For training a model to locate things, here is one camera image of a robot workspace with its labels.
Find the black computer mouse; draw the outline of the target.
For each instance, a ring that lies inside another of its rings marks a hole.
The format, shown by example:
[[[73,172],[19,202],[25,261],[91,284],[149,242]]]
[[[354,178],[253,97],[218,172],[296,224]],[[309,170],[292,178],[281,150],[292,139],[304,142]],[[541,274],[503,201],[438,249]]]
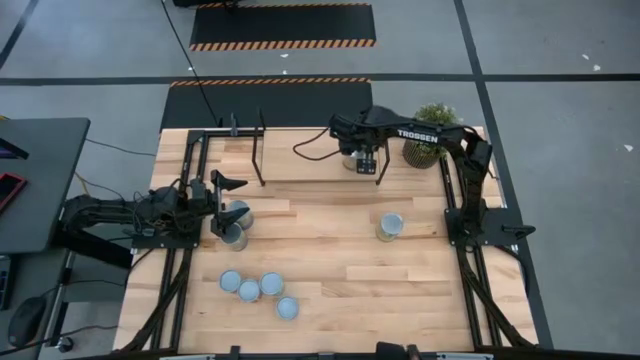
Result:
[[[10,319],[8,343],[13,347],[21,347],[32,341],[38,332],[45,309],[46,300],[41,296],[24,300]]]

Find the black device with purple edge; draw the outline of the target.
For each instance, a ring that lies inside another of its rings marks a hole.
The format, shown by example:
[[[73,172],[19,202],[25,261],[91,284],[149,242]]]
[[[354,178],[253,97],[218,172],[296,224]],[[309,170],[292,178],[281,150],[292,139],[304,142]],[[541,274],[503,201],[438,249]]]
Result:
[[[0,159],[26,160],[29,153],[11,142],[0,138]]]

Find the silver-topped food can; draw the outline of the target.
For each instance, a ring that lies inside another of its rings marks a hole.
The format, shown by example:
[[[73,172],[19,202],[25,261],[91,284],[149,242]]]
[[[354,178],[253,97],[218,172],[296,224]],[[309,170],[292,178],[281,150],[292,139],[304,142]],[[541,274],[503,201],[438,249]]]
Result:
[[[382,215],[376,226],[376,237],[382,242],[394,241],[403,231],[404,219],[396,213]]]
[[[221,236],[221,240],[232,251],[242,251],[248,245],[248,237],[244,229],[237,223],[230,225]]]
[[[235,293],[242,282],[242,276],[236,270],[226,270],[220,274],[218,285],[226,293]]]

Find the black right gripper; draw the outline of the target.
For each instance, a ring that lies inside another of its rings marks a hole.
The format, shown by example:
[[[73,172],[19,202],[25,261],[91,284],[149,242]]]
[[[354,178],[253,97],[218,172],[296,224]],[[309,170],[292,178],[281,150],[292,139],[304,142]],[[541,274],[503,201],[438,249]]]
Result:
[[[356,120],[334,114],[329,120],[331,138],[348,141],[354,151],[374,151],[386,142],[382,134],[383,108],[372,106]],[[377,160],[373,152],[358,152],[355,155],[355,170],[358,174],[375,174]]]

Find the potted plant in ribbed pot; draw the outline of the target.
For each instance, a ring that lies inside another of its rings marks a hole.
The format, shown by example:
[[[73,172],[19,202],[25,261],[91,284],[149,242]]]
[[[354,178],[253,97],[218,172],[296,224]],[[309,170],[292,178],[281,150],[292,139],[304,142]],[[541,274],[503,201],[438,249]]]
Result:
[[[454,108],[443,103],[430,103],[416,111],[414,118],[420,122],[436,125],[457,125],[458,118]],[[428,169],[446,156],[446,149],[439,145],[423,144],[414,140],[406,140],[402,148],[405,162],[417,169]]]

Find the teal tuna fish can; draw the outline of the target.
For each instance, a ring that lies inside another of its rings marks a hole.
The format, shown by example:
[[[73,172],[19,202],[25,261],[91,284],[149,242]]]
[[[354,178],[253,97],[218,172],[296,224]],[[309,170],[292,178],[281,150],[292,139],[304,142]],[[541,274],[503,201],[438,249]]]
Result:
[[[276,303],[277,315],[286,321],[295,319],[299,313],[299,304],[296,298],[284,296]]]

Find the red-edged black tablet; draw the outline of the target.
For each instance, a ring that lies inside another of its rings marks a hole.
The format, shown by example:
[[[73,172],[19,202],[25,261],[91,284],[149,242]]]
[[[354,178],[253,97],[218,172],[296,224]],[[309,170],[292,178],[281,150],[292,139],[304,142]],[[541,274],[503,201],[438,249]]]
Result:
[[[16,174],[0,175],[0,214],[4,212],[25,188],[28,181]]]

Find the black rounded object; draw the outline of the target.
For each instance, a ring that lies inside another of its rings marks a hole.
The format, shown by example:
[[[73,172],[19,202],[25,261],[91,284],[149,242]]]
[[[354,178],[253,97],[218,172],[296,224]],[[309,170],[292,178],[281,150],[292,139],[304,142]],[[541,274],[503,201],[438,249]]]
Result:
[[[375,348],[375,360],[407,360],[407,351],[403,345],[377,342]]]

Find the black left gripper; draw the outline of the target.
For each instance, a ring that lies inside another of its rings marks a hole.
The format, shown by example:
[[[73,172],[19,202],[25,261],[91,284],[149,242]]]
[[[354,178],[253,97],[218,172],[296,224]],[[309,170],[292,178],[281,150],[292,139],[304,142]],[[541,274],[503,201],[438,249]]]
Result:
[[[223,191],[232,191],[248,184],[246,180],[229,179],[218,170],[212,170],[210,175],[217,201],[222,200]],[[213,214],[210,231],[218,237],[225,235],[229,227],[250,211],[248,207],[243,207],[215,213],[215,201],[205,183],[199,178],[194,178],[189,185],[191,197],[187,201],[187,208],[190,218],[196,221]]]

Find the white vegetable print can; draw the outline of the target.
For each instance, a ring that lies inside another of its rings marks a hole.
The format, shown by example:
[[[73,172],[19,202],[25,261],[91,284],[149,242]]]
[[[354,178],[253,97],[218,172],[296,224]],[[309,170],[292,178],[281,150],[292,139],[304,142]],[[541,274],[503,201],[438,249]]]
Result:
[[[284,280],[277,272],[264,273],[259,281],[261,292],[268,296],[281,296],[284,292]]]

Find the black desk base beam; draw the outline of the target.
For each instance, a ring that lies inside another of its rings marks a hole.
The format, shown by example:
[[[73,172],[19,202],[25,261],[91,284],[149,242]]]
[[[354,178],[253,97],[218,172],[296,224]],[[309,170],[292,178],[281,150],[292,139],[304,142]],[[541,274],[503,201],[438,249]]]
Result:
[[[58,224],[52,244],[123,269],[130,269],[130,250],[85,230],[69,230]]]

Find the diced tomatoes can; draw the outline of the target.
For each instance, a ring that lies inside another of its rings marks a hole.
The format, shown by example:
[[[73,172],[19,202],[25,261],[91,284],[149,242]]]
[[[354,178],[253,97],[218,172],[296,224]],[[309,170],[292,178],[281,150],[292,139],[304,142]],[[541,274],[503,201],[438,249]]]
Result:
[[[257,301],[261,297],[259,282],[255,279],[242,280],[237,289],[237,295],[241,301],[246,303]]]

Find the dark keyboard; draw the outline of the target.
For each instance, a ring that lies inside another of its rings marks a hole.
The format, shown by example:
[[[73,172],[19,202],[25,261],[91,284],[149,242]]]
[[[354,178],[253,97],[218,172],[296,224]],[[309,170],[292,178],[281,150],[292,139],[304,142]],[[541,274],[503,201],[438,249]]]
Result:
[[[0,255],[0,311],[7,310],[13,286],[13,262],[9,255]]]

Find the yellow carrots can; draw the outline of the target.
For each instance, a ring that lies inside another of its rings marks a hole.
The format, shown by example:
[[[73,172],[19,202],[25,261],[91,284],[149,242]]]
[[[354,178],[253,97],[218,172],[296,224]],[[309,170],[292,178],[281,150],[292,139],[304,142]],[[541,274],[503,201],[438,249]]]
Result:
[[[351,172],[356,172],[358,169],[357,161],[365,157],[366,155],[364,152],[354,151],[350,155],[343,156],[342,164],[347,170]]]

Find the blue and yellow peas can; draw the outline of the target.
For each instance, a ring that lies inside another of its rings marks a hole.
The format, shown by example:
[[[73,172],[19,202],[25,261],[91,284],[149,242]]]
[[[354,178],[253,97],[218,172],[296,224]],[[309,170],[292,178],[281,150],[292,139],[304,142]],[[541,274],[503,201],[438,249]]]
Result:
[[[244,213],[240,218],[236,220],[236,223],[241,226],[243,230],[248,230],[253,226],[254,223],[254,215],[251,211],[249,205],[242,200],[234,200],[229,203],[227,206],[228,211],[246,209],[247,212]]]

